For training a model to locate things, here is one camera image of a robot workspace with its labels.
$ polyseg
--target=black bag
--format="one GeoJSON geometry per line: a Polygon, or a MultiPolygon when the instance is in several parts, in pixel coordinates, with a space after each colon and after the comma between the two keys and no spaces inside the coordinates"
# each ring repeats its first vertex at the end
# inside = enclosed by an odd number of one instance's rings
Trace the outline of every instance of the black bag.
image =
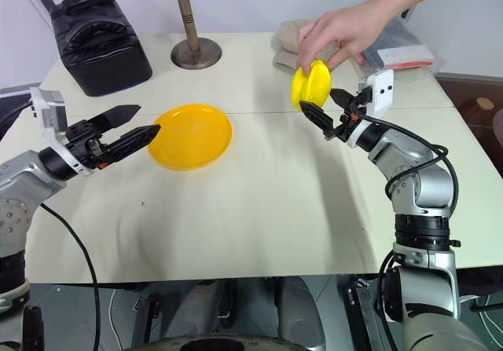
{"type": "Polygon", "coordinates": [[[50,16],[61,60],[86,95],[123,90],[152,76],[115,0],[64,0],[50,16]]]}

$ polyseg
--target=white table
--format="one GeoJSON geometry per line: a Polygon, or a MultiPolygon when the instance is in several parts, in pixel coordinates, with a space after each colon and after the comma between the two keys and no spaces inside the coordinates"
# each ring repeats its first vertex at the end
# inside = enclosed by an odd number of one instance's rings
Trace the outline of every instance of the white table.
{"type": "MultiPolygon", "coordinates": [[[[169,170],[144,149],[72,179],[48,201],[80,234],[99,281],[376,272],[395,231],[384,177],[363,151],[326,142],[292,110],[291,76],[271,64],[271,34],[210,37],[223,57],[203,71],[184,71],[169,60],[181,36],[153,36],[141,40],[154,76],[140,86],[86,97],[61,63],[42,84],[63,92],[68,124],[116,104],[140,104],[140,113],[105,141],[193,102],[221,108],[233,124],[229,149],[210,166],[169,170]]],[[[357,88],[350,64],[332,77],[333,86],[357,88]]],[[[340,111],[329,113],[339,118],[340,111]]],[[[452,238],[463,243],[457,266],[503,263],[503,180],[438,83],[395,81],[385,119],[450,150],[461,186],[451,219],[452,238]]],[[[2,141],[2,160],[45,146],[25,112],[2,141]],[[23,132],[33,138],[23,141],[23,132]]],[[[41,210],[28,233],[27,275],[37,283],[90,281],[79,248],[41,210]]]]}

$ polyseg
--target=wooden base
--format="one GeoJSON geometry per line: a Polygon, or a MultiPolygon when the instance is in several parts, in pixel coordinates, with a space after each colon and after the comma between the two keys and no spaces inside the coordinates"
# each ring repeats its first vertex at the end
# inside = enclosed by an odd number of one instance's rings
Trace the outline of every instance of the wooden base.
{"type": "Polygon", "coordinates": [[[189,40],[185,39],[175,45],[171,51],[171,60],[185,70],[200,70],[217,63],[222,56],[220,46],[210,39],[199,38],[199,50],[190,49],[189,40]]]}

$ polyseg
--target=beige cloth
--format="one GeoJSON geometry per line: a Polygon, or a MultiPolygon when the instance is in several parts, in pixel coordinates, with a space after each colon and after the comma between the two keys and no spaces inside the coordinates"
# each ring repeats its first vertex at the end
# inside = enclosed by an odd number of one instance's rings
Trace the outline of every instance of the beige cloth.
{"type": "MultiPolygon", "coordinates": [[[[309,23],[309,19],[298,19],[285,21],[274,35],[273,46],[276,49],[276,55],[274,56],[273,63],[281,64],[297,69],[297,34],[299,29],[309,23]]],[[[316,58],[321,60],[327,60],[332,54],[336,52],[336,47],[333,45],[324,48],[316,58]]]]}

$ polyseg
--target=yellow plate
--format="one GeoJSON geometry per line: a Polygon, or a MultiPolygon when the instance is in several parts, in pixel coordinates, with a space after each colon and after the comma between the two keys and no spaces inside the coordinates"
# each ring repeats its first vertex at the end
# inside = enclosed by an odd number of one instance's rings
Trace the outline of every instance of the yellow plate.
{"type": "Polygon", "coordinates": [[[292,80],[292,104],[300,110],[300,101],[314,102],[320,108],[329,98],[332,87],[330,71],[323,60],[316,59],[311,63],[309,76],[305,77],[299,68],[292,80]]]}
{"type": "Polygon", "coordinates": [[[202,104],[183,105],[162,114],[156,138],[149,144],[152,157],[173,169],[192,169],[216,160],[232,137],[227,116],[202,104]]]}

